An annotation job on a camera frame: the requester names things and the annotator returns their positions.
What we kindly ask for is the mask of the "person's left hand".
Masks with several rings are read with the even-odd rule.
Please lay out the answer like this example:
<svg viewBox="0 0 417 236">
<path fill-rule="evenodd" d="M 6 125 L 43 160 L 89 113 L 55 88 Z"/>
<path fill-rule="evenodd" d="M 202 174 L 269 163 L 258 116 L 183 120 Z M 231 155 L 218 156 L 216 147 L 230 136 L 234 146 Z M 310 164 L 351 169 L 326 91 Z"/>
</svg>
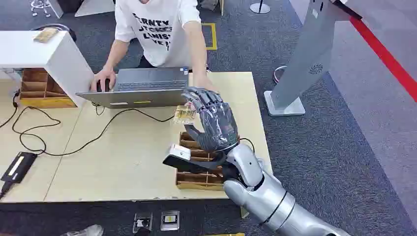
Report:
<svg viewBox="0 0 417 236">
<path fill-rule="evenodd" d="M 192 86 L 207 89 L 214 92 L 218 92 L 218 89 L 214 86 L 212 81 L 207 75 L 197 75 L 195 73 L 192 74 Z"/>
</svg>

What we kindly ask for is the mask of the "person's right hand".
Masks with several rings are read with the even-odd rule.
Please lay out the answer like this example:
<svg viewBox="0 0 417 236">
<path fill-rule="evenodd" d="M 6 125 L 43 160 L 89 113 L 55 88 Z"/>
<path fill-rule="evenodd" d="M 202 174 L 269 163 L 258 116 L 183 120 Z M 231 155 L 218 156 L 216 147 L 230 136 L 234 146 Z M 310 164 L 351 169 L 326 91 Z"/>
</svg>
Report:
<svg viewBox="0 0 417 236">
<path fill-rule="evenodd" d="M 97 92 L 97 84 L 100 83 L 100 91 L 110 91 L 114 88 L 116 78 L 116 74 L 111 67 L 103 68 L 100 72 L 94 74 L 93 80 L 90 85 L 90 90 L 92 92 Z"/>
</svg>

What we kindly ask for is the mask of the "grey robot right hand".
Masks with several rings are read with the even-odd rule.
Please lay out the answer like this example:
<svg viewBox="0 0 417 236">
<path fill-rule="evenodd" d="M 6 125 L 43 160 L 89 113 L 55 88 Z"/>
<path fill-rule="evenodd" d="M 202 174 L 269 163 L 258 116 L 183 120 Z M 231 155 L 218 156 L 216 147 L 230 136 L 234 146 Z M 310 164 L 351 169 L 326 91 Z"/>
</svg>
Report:
<svg viewBox="0 0 417 236">
<path fill-rule="evenodd" d="M 239 143 L 238 127 L 232 109 L 219 93 L 205 88 L 187 87 L 182 96 L 195 107 L 204 132 L 192 124 L 185 124 L 184 128 L 203 150 L 224 151 Z"/>
</svg>

